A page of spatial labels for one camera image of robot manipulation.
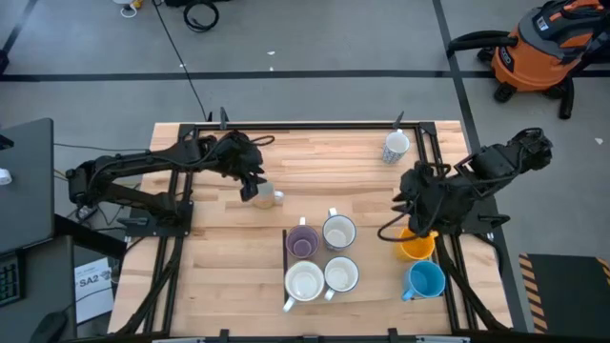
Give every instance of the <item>shop vacuum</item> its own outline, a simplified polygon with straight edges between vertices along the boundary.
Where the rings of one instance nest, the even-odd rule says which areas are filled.
[[[511,31],[484,30],[452,40],[447,55],[481,49],[499,86],[494,98],[508,101],[517,91],[540,91],[561,99],[559,118],[574,104],[572,77],[592,63],[610,62],[610,0],[549,1],[530,10]]]

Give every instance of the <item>mug handle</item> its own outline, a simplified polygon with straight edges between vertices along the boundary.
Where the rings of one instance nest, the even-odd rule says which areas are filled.
[[[296,300],[293,297],[289,297],[288,301],[286,301],[286,304],[284,304],[284,309],[283,309],[284,312],[285,313],[288,312],[293,307],[295,302],[296,302]]]
[[[405,293],[402,294],[402,301],[409,301],[409,300],[411,300],[411,298],[415,294],[416,294],[416,290],[414,290],[414,289],[409,289],[409,291],[405,291]]]
[[[328,289],[328,291],[326,291],[326,294],[324,294],[324,299],[326,299],[327,301],[331,301],[333,295],[335,295],[335,290]]]

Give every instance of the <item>black metal frame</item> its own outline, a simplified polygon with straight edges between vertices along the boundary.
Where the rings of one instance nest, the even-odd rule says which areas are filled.
[[[178,130],[178,139],[185,139],[185,137],[189,134],[192,134],[193,137],[198,137],[202,131],[219,131],[221,129],[224,130],[241,130],[241,131],[273,131],[273,130],[392,130],[393,122],[301,122],[301,123],[290,123],[290,122],[279,122],[279,123],[224,123],[226,128],[221,128],[218,123],[205,123],[205,124],[182,124],[180,125],[180,129]],[[437,130],[434,122],[419,122],[419,123],[400,123],[399,126],[403,130],[413,130],[416,137],[417,143],[417,154],[419,160],[428,161],[428,155],[425,150],[424,145],[424,134],[428,134],[430,137],[430,142],[433,149],[433,158],[435,161],[440,162],[440,147],[438,145],[437,139]],[[169,193],[175,193],[176,185],[178,180],[179,173],[177,171],[172,172],[172,176],[170,178],[170,187]],[[191,188],[193,184],[193,174],[187,173],[187,178],[184,185],[184,196],[189,197],[191,193]],[[182,253],[182,245],[183,245],[182,237],[176,238],[174,243],[174,249],[178,249],[178,252]],[[437,237],[437,244],[444,244],[441,242],[442,237]],[[157,255],[153,268],[152,275],[152,284],[154,284],[163,270],[163,265],[165,263],[165,254],[167,250],[168,239],[165,237],[159,238],[159,245],[157,248]],[[461,247],[457,242],[457,245],[454,247],[454,257],[457,261],[461,261],[461,267],[463,267],[463,255],[461,252]],[[465,268],[459,267],[460,273],[466,277]],[[169,335],[171,326],[172,326],[172,318],[173,318],[173,304],[176,296],[176,286],[178,279],[178,271],[176,271],[171,280],[169,281],[167,299],[165,304],[165,309],[163,313],[163,328],[162,333]],[[451,284],[451,278],[447,277],[447,287],[445,291],[445,301],[447,305],[447,313],[449,316],[449,322],[451,326],[452,332],[460,330],[459,321],[458,321],[458,311],[456,309],[456,298],[453,293],[453,288]],[[476,323],[476,318],[472,309],[467,306],[467,315],[472,318],[472,321]],[[153,322],[156,315],[156,306],[152,307],[149,311],[145,322],[144,322],[144,333],[152,333],[153,332]],[[471,329],[476,329],[476,326],[469,326]],[[325,341],[358,341],[358,342],[380,342],[387,341],[389,335],[373,335],[373,336],[320,336],[316,337],[316,339],[321,338]],[[398,335],[396,337],[399,340],[414,340],[413,335]],[[302,339],[302,337],[232,337],[232,341],[296,341],[298,339]],[[221,337],[206,337],[206,341],[221,341]]]

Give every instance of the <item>wooden tabletop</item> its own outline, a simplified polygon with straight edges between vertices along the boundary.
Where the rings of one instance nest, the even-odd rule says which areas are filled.
[[[456,164],[467,155],[461,126],[458,121],[436,124],[443,161]],[[151,149],[175,143],[178,127],[157,124]],[[412,131],[405,131],[411,149],[392,166],[380,158],[384,130],[244,132],[251,138],[275,136],[271,146],[261,148],[263,176],[285,193],[284,203],[261,210],[240,201],[238,182],[209,171],[194,176],[193,228],[182,253],[172,335],[218,336],[221,329],[237,336],[376,335],[387,334],[388,328],[399,334],[450,333],[443,297],[400,300],[401,276],[409,263],[397,261],[392,244],[376,238],[376,230],[396,216],[391,206],[400,176],[418,160]],[[428,140],[425,146],[432,156]],[[166,192],[170,174],[145,175],[142,190]],[[331,302],[297,303],[284,313],[282,230],[305,216],[319,231],[331,207],[356,223],[356,242],[344,254],[357,263],[360,281]],[[392,230],[404,223],[406,218]],[[496,318],[511,326],[493,249],[469,236],[460,239],[471,286]],[[109,332],[125,324],[148,292],[157,244],[158,238],[146,238],[125,257]],[[323,268],[333,255],[323,252],[314,262]],[[461,296],[454,290],[460,326],[466,328]],[[157,330],[164,293],[160,299]]]

